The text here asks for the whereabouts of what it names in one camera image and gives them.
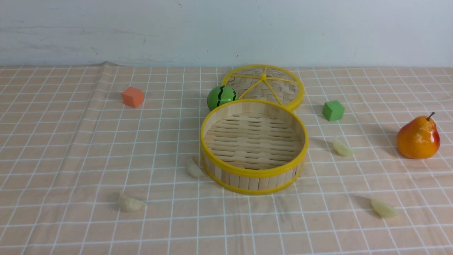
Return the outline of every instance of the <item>bamboo steamer basket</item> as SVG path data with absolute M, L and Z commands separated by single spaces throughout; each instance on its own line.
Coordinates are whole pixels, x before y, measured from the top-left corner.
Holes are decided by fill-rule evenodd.
M 294 111 L 302 103 L 304 84 L 292 72 L 265 64 L 247 65 L 228 73 L 223 86 L 233 88 L 239 99 L 261 99 Z
M 200 130 L 205 173 L 244 195 L 271 194 L 300 175 L 308 149 L 305 126 L 291 111 L 258 99 L 212 110 Z

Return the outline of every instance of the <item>black stripe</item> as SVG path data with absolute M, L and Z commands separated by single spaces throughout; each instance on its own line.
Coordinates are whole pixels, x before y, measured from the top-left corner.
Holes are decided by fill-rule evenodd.
M 219 101 L 217 101 L 217 106 L 220 105 L 220 99 L 221 99 L 222 93 L 223 93 L 223 86 L 220 86 Z

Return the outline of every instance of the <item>pear stem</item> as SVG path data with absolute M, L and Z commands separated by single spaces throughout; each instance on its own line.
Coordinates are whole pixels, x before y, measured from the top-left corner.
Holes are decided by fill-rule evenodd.
M 426 120 L 429 121 L 429 119 L 430 119 L 431 116 L 433 116 L 433 115 L 434 115 L 434 112 L 432 112 Z

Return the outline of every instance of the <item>toy watermelon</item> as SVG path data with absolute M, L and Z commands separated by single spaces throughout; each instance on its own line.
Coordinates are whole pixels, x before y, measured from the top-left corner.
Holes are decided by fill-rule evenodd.
M 207 96 L 207 107 L 210 111 L 216 107 L 234 101 L 238 98 L 236 91 L 228 86 L 218 86 L 213 88 Z

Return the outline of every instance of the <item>white wall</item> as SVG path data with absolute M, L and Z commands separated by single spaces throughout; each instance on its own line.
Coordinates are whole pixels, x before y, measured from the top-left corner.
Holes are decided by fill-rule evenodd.
M 0 65 L 453 66 L 453 0 L 0 0 Z

